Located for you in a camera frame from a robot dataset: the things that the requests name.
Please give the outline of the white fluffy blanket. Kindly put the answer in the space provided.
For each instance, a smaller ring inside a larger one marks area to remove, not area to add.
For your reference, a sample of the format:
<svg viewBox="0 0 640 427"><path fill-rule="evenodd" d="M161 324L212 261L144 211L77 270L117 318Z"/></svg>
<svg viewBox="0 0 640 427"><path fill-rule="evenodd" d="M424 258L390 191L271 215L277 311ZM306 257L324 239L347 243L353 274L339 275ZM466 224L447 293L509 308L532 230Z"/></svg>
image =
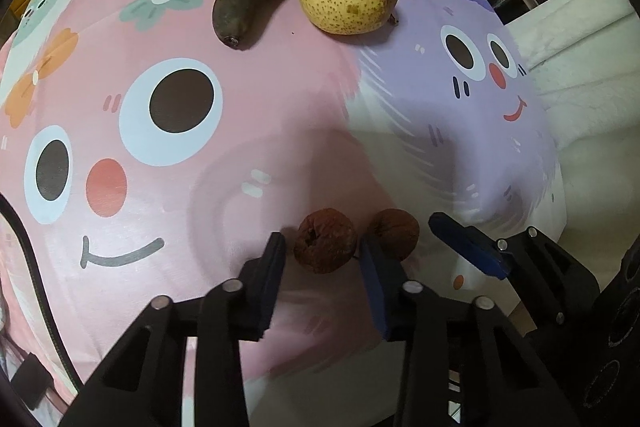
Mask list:
<svg viewBox="0 0 640 427"><path fill-rule="evenodd" d="M563 178L561 245L606 285L639 234L639 17L629 0L548 0L508 25Z"/></svg>

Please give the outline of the dried red fruit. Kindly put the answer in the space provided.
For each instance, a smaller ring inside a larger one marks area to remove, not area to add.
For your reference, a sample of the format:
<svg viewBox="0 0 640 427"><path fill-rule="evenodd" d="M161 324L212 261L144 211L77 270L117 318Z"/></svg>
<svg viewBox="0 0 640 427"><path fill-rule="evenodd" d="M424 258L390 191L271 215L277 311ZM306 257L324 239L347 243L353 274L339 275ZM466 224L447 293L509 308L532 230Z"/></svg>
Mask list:
<svg viewBox="0 0 640 427"><path fill-rule="evenodd" d="M293 247L295 260L314 274L329 274L356 253L358 234L344 213L333 208L315 211L299 225Z"/></svg>
<svg viewBox="0 0 640 427"><path fill-rule="evenodd" d="M420 225L411 213L397 208L379 211L368 225L367 233L385 254L406 260L420 239Z"/></svg>

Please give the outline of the cartoon printed tablecloth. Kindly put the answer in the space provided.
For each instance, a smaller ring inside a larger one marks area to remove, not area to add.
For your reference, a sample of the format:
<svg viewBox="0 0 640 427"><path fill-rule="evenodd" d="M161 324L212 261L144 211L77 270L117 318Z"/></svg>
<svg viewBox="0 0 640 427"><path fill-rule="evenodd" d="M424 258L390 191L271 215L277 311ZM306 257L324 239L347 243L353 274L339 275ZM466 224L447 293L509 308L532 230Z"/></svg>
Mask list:
<svg viewBox="0 0 640 427"><path fill-rule="evenodd" d="M215 0L30 0L1 47L1 373L31 355L55 426L152 298L239 273L274 231L400 208L559 237L544 108L487 0L399 0L396 24L330 37L298 0L245 51Z"/></svg>

